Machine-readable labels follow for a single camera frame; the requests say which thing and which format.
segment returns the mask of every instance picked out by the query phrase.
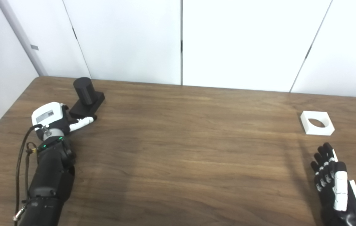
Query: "robotic hand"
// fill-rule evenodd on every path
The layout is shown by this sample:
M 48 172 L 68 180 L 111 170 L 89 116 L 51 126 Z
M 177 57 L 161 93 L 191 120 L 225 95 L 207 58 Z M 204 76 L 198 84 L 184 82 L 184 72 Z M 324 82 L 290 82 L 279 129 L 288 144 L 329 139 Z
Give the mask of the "robotic hand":
M 322 204 L 325 226 L 356 226 L 356 184 L 348 180 L 346 164 L 339 162 L 334 149 L 324 143 L 310 163 Z

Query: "brown wood grain surface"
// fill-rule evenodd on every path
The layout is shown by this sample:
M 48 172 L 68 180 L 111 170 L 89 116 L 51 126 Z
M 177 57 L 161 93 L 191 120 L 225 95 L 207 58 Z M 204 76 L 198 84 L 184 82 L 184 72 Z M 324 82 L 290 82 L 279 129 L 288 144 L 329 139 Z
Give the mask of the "brown wood grain surface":
M 0 120 L 0 225 L 12 225 L 16 159 L 31 113 L 52 101 L 72 107 L 72 83 L 37 78 Z M 76 179 L 60 226 L 321 225 L 310 161 L 324 142 L 356 181 L 356 98 L 93 84 L 106 100 L 97 121 L 69 136 Z M 335 132 L 305 135 L 303 110 L 327 111 Z M 33 133 L 28 141 L 39 144 Z

